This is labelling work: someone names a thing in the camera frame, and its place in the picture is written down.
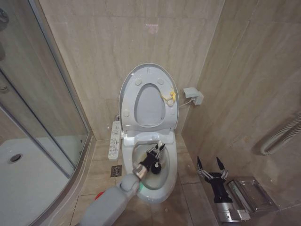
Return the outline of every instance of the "beige floor tile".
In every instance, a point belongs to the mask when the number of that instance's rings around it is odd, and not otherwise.
[[[97,140],[94,149],[93,161],[108,160],[110,140]]]
[[[192,226],[192,220],[181,185],[176,185],[169,198],[150,205],[153,226]]]
[[[123,159],[118,159],[117,165],[122,165],[122,174],[121,177],[116,177],[116,184],[122,180],[122,178],[127,174],[126,168],[124,167],[123,164]]]
[[[134,196],[126,209],[113,224],[114,226],[151,226],[151,207],[148,203]]]
[[[182,185],[194,226],[218,226],[201,183]]]
[[[74,213],[76,200],[71,204],[71,206],[67,209],[67,211],[64,213],[64,215],[56,222],[56,226],[69,226],[72,220],[72,216]]]
[[[115,177],[111,178],[111,167],[114,165],[117,161],[92,161],[80,195],[98,194],[114,186]]]
[[[182,138],[181,134],[175,135],[175,140],[177,143],[177,153],[188,153],[188,150],[186,148],[185,142]]]
[[[95,199],[95,195],[79,196],[74,210],[73,218],[71,221],[71,226],[74,226],[80,222],[86,209],[91,205],[94,199]]]
[[[189,153],[178,154],[178,173],[182,184],[200,182],[195,165]]]

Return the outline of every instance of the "gray robotic arm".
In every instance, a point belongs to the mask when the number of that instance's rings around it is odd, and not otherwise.
[[[158,167],[164,146],[165,144],[159,141],[155,147],[148,150],[146,158],[133,169],[133,173],[124,176],[122,181],[110,187],[88,207],[78,226],[111,226],[131,198],[137,194],[140,180],[151,167]]]

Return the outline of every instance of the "floor drain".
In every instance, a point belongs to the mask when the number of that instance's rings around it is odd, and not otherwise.
[[[19,159],[21,159],[22,155],[21,154],[15,154],[13,157],[10,158],[11,162],[16,162]]]
[[[122,174],[122,165],[112,166],[111,178],[112,177],[120,177],[121,174]]]

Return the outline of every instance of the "white toilet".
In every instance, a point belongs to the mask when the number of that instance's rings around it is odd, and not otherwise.
[[[159,140],[165,143],[160,158],[162,170],[151,171],[141,181],[139,198],[149,203],[166,200],[177,177],[174,129],[178,122],[179,98],[174,80],[156,64],[142,64],[125,79],[119,96],[122,127],[122,154],[127,173],[146,157]]]

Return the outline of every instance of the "glass shower door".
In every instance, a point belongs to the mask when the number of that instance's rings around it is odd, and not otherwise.
[[[32,114],[30,108],[18,95],[17,91],[7,80],[0,69],[0,107],[10,115],[22,128],[38,143],[42,151],[57,165],[57,167],[70,177],[74,166],[60,150],[42,124]]]
[[[1,106],[0,126],[1,225],[29,225],[59,195],[68,178]]]
[[[0,67],[41,123],[46,140],[53,139],[76,167],[88,131],[35,15],[28,1],[0,0],[0,8],[8,17],[6,24],[0,22]]]

